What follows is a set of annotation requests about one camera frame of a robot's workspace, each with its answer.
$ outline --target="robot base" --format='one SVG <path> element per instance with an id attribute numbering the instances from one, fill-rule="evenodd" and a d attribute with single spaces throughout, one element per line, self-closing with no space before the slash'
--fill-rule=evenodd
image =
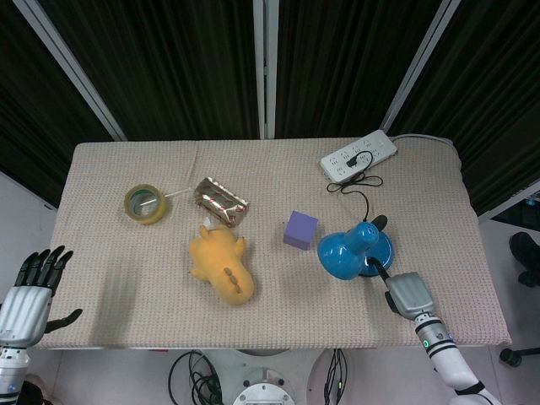
<path id="1" fill-rule="evenodd" d="M 307 405 L 311 369 L 323 350 L 287 350 L 265 357 L 228 349 L 203 352 L 218 373 L 224 404 Z"/>

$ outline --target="black curtain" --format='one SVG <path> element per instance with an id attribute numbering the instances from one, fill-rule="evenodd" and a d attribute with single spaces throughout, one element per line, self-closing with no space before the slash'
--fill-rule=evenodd
<path id="1" fill-rule="evenodd" d="M 439 0 L 279 2 L 276 138 L 379 128 Z"/>
<path id="2" fill-rule="evenodd" d="M 111 138 L 11 1 L 0 38 L 0 170 L 57 206 L 75 146 Z"/>
<path id="3" fill-rule="evenodd" d="M 450 138 L 481 214 L 540 177 L 540 2 L 465 0 L 391 127 Z"/>
<path id="4" fill-rule="evenodd" d="M 259 138 L 252 0 L 40 0 L 129 140 Z"/>

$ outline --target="purple cube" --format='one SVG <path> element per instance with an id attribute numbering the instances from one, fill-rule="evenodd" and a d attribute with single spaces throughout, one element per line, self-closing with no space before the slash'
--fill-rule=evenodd
<path id="1" fill-rule="evenodd" d="M 317 222 L 319 222 L 317 218 L 293 211 L 283 234 L 283 242 L 307 251 L 315 234 Z"/>

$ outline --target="white power strip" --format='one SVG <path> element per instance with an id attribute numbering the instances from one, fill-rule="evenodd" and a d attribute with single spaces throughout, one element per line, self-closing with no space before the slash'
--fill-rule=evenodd
<path id="1" fill-rule="evenodd" d="M 347 166 L 347 161 L 363 150 L 369 150 L 373 154 L 371 166 L 388 159 L 397 152 L 396 145 L 381 129 L 378 129 L 322 158 L 321 167 L 325 176 L 334 183 L 343 183 L 365 169 L 371 160 L 370 154 L 359 154 L 356 165 Z"/>

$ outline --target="robot finger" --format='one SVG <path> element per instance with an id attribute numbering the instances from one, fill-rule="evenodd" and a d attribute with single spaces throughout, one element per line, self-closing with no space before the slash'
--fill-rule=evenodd
<path id="1" fill-rule="evenodd" d="M 78 308 L 65 318 L 56 319 L 55 321 L 48 321 L 44 333 L 51 333 L 53 331 L 56 331 L 57 329 L 60 329 L 61 327 L 68 327 L 69 325 L 74 323 L 81 316 L 82 313 L 83 310 Z"/>
<path id="2" fill-rule="evenodd" d="M 17 279 L 15 280 L 15 287 L 23 285 L 24 281 L 26 280 L 26 273 L 28 272 L 28 268 L 37 256 L 38 252 L 35 251 L 23 262 L 23 265 L 20 267 L 19 274 L 17 275 Z"/>
<path id="3" fill-rule="evenodd" d="M 68 260 L 71 259 L 71 256 L 73 256 L 73 251 L 66 253 L 58 260 L 57 264 L 54 265 L 54 269 L 51 271 L 51 276 L 47 280 L 47 287 L 52 290 L 52 296 L 54 296 L 57 291 L 63 270 L 66 267 L 66 264 L 68 264 Z"/>
<path id="4" fill-rule="evenodd" d="M 30 264 L 30 270 L 27 272 L 26 280 L 24 281 L 26 285 L 35 284 L 38 278 L 38 274 L 40 273 L 41 267 L 43 266 L 43 263 L 49 256 L 49 253 L 51 253 L 51 251 L 49 249 L 46 249 L 39 256 L 34 257 L 34 260 Z"/>
<path id="5" fill-rule="evenodd" d="M 57 258 L 62 254 L 64 249 L 65 246 L 59 246 L 52 251 L 51 255 L 47 258 L 35 285 L 41 287 L 46 284 L 47 279 L 51 275 L 51 270 L 54 268 L 54 265 L 57 262 Z"/>

